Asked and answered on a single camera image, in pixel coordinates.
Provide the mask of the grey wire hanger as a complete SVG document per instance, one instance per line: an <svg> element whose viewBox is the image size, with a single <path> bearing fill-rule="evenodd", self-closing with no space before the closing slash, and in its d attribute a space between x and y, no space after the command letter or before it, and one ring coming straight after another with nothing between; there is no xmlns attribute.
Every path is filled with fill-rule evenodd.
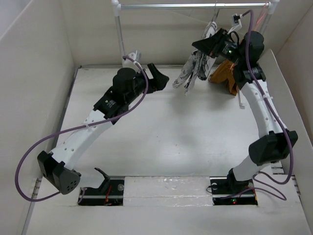
<svg viewBox="0 0 313 235"><path fill-rule="evenodd" d="M214 4L214 14L213 14L213 17L211 19L211 23L216 22L216 19L218 17L219 11L220 11L220 9L217 7L217 4L218 4L218 0L216 0L215 4Z"/></svg>

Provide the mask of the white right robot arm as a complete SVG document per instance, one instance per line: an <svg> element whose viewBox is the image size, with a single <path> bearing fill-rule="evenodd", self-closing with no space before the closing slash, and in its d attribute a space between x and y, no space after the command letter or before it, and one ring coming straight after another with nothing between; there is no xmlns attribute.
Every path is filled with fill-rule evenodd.
<svg viewBox="0 0 313 235"><path fill-rule="evenodd" d="M290 131L280 119L268 93L266 76L258 64L264 50L264 37L249 31L239 43L231 34L220 29L213 36L192 43L193 47L211 57L221 56L235 64L233 77L254 115L259 139L248 147L248 156L227 176L226 187L237 193L270 163L290 157L293 166L293 147L298 140L296 131Z"/></svg>

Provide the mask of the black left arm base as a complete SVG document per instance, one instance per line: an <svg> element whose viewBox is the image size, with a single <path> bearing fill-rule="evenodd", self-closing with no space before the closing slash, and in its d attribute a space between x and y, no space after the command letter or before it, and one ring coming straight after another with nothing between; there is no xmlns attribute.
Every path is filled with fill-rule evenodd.
<svg viewBox="0 0 313 235"><path fill-rule="evenodd" d="M125 176L109 176L95 167L101 174L101 184L97 188L80 189L77 204L79 206L123 206Z"/></svg>

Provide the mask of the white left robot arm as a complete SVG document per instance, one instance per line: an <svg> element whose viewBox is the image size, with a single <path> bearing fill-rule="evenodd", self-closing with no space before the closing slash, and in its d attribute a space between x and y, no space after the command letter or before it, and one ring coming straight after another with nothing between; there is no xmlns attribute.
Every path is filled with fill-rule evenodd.
<svg viewBox="0 0 313 235"><path fill-rule="evenodd" d="M131 68L119 69L112 79L112 86L95 103L80 130L74 131L62 144L50 152L42 151L38 163L43 176L63 195L76 187L93 188L98 194L109 189L110 177L97 168L96 174L83 174L74 166L83 153L106 130L128 113L129 105L143 94L162 91L169 77L162 74L153 63L148 64L153 76L136 72Z"/></svg>

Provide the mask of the newspaper print trousers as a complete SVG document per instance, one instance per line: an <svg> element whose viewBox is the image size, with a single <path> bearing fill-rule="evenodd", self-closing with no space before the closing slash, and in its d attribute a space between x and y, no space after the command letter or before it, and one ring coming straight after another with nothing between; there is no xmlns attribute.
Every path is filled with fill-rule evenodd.
<svg viewBox="0 0 313 235"><path fill-rule="evenodd" d="M173 88L184 85L184 94L188 95L192 91L197 79L205 81L209 77L215 61L216 58L212 58L200 50L194 49L182 67L178 78L173 82Z"/></svg>

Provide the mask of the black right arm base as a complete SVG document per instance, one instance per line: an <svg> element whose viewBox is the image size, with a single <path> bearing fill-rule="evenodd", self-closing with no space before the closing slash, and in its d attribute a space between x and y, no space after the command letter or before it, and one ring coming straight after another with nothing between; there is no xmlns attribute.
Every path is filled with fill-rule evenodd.
<svg viewBox="0 0 313 235"><path fill-rule="evenodd" d="M212 195L214 206L258 205L252 179L237 181L233 169L227 176L211 176L206 191Z"/></svg>

